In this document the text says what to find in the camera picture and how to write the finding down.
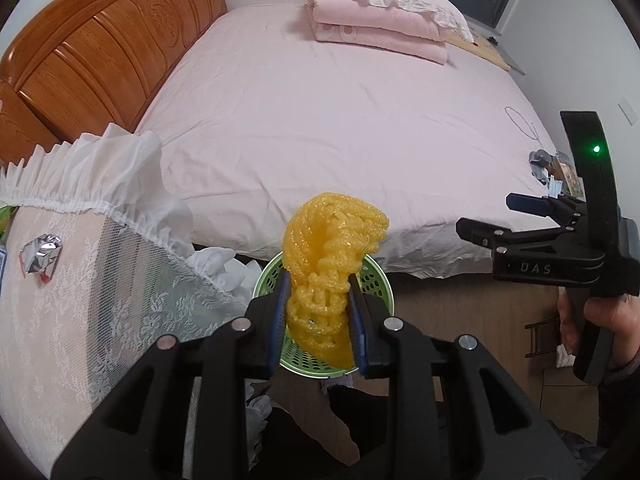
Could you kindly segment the person's right hand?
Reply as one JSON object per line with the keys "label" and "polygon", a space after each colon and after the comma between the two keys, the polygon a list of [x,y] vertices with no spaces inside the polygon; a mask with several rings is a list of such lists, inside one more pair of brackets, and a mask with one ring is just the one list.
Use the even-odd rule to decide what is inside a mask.
{"label": "person's right hand", "polygon": [[[565,288],[558,299],[560,333],[565,350],[575,354],[582,331],[577,325],[578,310],[570,301]],[[639,299],[624,295],[620,298],[590,298],[582,308],[586,321],[610,330],[613,335],[610,367],[620,368],[631,363],[639,352]]]}

